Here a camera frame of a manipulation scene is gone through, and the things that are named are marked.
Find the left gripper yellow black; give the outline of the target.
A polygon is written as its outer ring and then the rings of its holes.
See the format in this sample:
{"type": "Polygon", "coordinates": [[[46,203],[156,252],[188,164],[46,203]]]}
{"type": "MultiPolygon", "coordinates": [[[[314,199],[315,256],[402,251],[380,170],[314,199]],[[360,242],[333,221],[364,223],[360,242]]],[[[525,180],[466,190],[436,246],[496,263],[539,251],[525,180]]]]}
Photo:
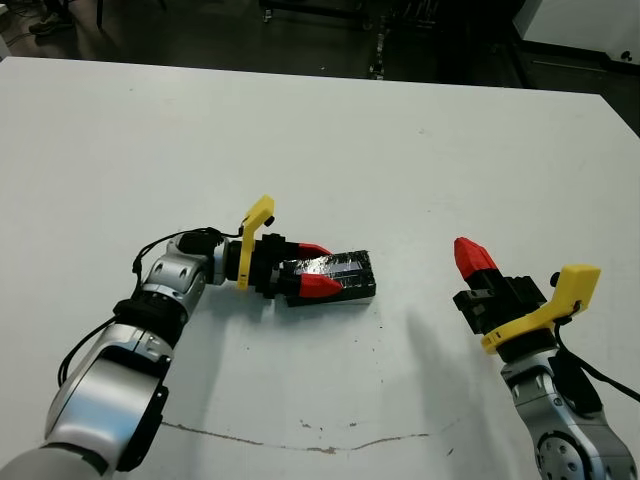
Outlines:
{"type": "Polygon", "coordinates": [[[256,231],[270,226],[274,219],[275,201],[263,195],[246,213],[241,222],[241,245],[237,271],[237,287],[254,287],[266,298],[277,294],[296,298],[326,298],[338,294],[340,282],[320,274],[295,274],[283,271],[284,261],[309,260],[331,255],[326,248],[311,243],[288,242],[279,234],[255,239],[256,231]]]}

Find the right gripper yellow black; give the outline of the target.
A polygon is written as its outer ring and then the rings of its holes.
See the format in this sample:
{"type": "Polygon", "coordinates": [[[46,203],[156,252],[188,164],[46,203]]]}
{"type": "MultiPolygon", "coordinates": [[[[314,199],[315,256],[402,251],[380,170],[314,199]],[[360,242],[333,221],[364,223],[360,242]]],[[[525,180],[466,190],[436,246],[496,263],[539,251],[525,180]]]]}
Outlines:
{"type": "Polygon", "coordinates": [[[530,334],[550,335],[556,320],[586,310],[601,273],[590,265],[566,265],[546,300],[531,277],[503,276],[486,248],[466,237],[455,239],[454,260],[469,288],[453,302],[488,354],[530,334]]]}

